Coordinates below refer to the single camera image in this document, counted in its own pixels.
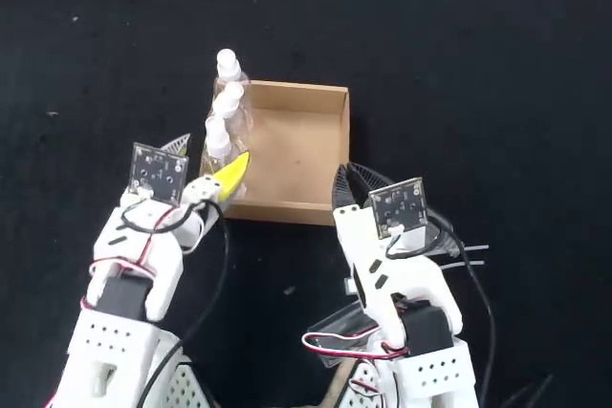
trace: clear plastic bottle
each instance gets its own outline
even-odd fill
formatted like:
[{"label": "clear plastic bottle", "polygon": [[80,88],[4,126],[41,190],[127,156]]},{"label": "clear plastic bottle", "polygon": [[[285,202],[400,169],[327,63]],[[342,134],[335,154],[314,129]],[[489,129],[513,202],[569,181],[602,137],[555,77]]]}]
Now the clear plastic bottle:
[{"label": "clear plastic bottle", "polygon": [[230,82],[238,82],[244,89],[240,105],[245,113],[249,131],[252,129],[251,80],[242,72],[236,53],[225,48],[217,54],[217,77],[214,79],[213,98],[216,98]]},{"label": "clear plastic bottle", "polygon": [[207,137],[204,141],[202,163],[205,174],[215,174],[238,158],[239,152],[231,144],[225,122],[220,117],[208,117]]},{"label": "clear plastic bottle", "polygon": [[245,94],[243,86],[237,81],[230,81],[221,93],[212,101],[212,114],[225,121],[231,143],[240,153],[249,150],[249,125],[247,114],[240,101]]}]

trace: black cloth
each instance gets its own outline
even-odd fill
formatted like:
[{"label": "black cloth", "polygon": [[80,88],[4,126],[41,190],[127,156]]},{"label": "black cloth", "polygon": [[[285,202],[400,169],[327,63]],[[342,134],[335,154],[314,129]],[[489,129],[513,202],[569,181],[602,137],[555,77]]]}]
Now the black cloth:
[{"label": "black cloth", "polygon": [[[423,176],[463,240],[491,244],[478,268],[499,329],[490,406],[549,373],[538,406],[607,399],[610,0],[0,0],[0,11],[1,406],[53,393],[131,142],[202,132],[224,47],[258,79],[348,86],[351,159]],[[224,406],[320,401],[332,373],[299,338],[351,301],[335,231],[230,230],[225,293],[187,353]],[[217,230],[186,259],[171,331],[209,299],[221,247]],[[464,271],[447,279],[480,376],[482,306]]]}]

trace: black cable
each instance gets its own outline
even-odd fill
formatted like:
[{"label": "black cable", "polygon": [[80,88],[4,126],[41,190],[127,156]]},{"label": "black cable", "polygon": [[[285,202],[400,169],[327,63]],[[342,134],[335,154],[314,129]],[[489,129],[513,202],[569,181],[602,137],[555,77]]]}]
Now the black cable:
[{"label": "black cable", "polygon": [[397,400],[397,408],[400,408],[400,384],[398,384],[398,376],[393,373],[393,380],[395,381],[395,399]]},{"label": "black cable", "polygon": [[170,361],[173,355],[177,353],[179,349],[181,349],[187,341],[189,341],[193,336],[198,332],[202,324],[208,319],[208,316],[212,312],[214,306],[216,305],[219,297],[221,296],[221,292],[223,291],[223,286],[226,282],[226,278],[228,277],[228,271],[230,268],[230,232],[228,231],[228,224],[223,216],[223,211],[219,204],[211,200],[202,200],[202,203],[207,205],[211,205],[216,210],[219,215],[219,223],[223,229],[224,239],[225,239],[225,249],[224,249],[224,261],[223,267],[221,268],[221,274],[219,275],[219,280],[217,282],[217,287],[215,288],[214,293],[212,294],[212,298],[207,306],[204,308],[198,319],[187,329],[183,338],[179,339],[174,346],[168,351],[168,353],[164,356],[160,364],[157,366],[149,380],[147,381],[144,389],[142,389],[141,397],[138,400],[136,408],[143,408],[144,402],[146,401],[147,396],[151,392],[151,388],[160,374],[164,370],[164,367]]},{"label": "black cable", "polygon": [[125,208],[125,210],[121,213],[121,221],[123,222],[123,224],[125,226],[127,226],[130,229],[133,229],[134,231],[138,231],[139,233],[146,233],[146,234],[162,234],[162,233],[169,233],[171,231],[174,231],[175,229],[179,228],[180,226],[182,226],[187,219],[189,218],[189,216],[191,215],[191,212],[193,212],[193,209],[195,209],[198,205],[203,204],[204,202],[208,201],[208,200],[203,200],[199,203],[196,204],[190,204],[185,213],[183,214],[183,217],[181,217],[179,220],[177,220],[175,223],[167,225],[167,226],[162,226],[161,228],[146,228],[144,226],[140,226],[135,224],[134,222],[132,222],[131,220],[129,220],[127,218],[127,213],[134,210],[136,207],[138,207],[139,205],[141,205],[142,203],[144,203],[144,201],[138,201],[135,204],[129,205]]},{"label": "black cable", "polygon": [[428,216],[429,219],[440,228],[441,231],[444,231],[450,239],[452,239],[457,245],[459,249],[459,253],[463,258],[463,261],[466,264],[466,269],[468,270],[468,274],[480,295],[480,299],[485,305],[485,309],[487,310],[487,316],[489,317],[489,355],[487,356],[487,364],[485,366],[485,372],[482,378],[482,385],[480,386],[480,395],[478,397],[478,406],[480,408],[485,408],[485,404],[487,401],[487,392],[489,391],[489,385],[491,383],[491,374],[493,369],[493,362],[495,361],[495,347],[497,346],[497,327],[495,325],[495,317],[493,316],[493,310],[491,307],[491,302],[489,301],[489,296],[485,292],[485,289],[480,284],[478,280],[478,276],[476,276],[476,272],[470,263],[470,257],[466,253],[463,243],[459,239],[459,236],[452,230],[452,228],[446,223],[442,222],[442,220],[438,219],[433,215]]},{"label": "black cable", "polygon": [[527,404],[525,408],[534,408],[536,406],[537,401],[542,397],[542,394],[548,389],[548,386],[553,382],[553,375],[548,375],[544,378],[539,387],[535,390],[534,394],[531,396],[529,400],[527,400]]}]

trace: open cardboard box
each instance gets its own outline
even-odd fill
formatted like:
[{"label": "open cardboard box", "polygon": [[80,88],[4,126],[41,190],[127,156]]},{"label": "open cardboard box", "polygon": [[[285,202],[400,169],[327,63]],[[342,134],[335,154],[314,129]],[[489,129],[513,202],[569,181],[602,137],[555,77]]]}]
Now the open cardboard box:
[{"label": "open cardboard box", "polygon": [[348,162],[347,88],[254,81],[247,194],[235,219],[332,225],[332,187]]}]

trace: white robotic hand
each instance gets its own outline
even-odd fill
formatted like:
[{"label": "white robotic hand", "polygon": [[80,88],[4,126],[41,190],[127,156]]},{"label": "white robotic hand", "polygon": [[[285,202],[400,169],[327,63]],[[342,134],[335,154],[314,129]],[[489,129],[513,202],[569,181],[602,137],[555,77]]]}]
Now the white robotic hand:
[{"label": "white robotic hand", "polygon": [[[169,155],[179,153],[185,143],[183,137],[168,144],[174,149]],[[159,151],[135,146],[135,157],[151,167],[167,153],[150,161],[142,152],[157,155]],[[211,401],[191,369],[180,365],[188,362],[181,350],[183,341],[152,322],[162,320],[168,310],[183,273],[184,255],[200,244],[219,218],[220,204],[227,205],[242,180],[249,160],[249,154],[244,155],[235,161],[238,165],[230,174],[204,176],[188,184],[181,190],[180,201],[172,201],[181,196],[176,187],[162,189],[168,198],[162,202],[155,199],[156,190],[141,187],[145,181],[131,181],[94,244],[92,279],[81,299],[68,361],[48,407],[209,407]],[[162,169],[182,174],[183,166],[186,168],[186,161],[180,160],[159,173],[145,171],[148,166],[137,172],[145,177],[151,170],[158,175],[158,183],[172,183],[178,176],[172,173],[168,179]],[[221,291],[227,265],[226,252],[210,306]],[[197,330],[209,310],[187,333]]]},{"label": "white robotic hand", "polygon": [[341,165],[333,207],[350,284],[369,319],[349,308],[302,342],[319,354],[360,360],[339,406],[354,405],[356,395],[366,407],[381,397],[398,408],[477,408],[470,350],[456,336],[461,312],[440,267],[426,257],[465,251],[448,222],[426,208],[422,181],[393,183]]}]

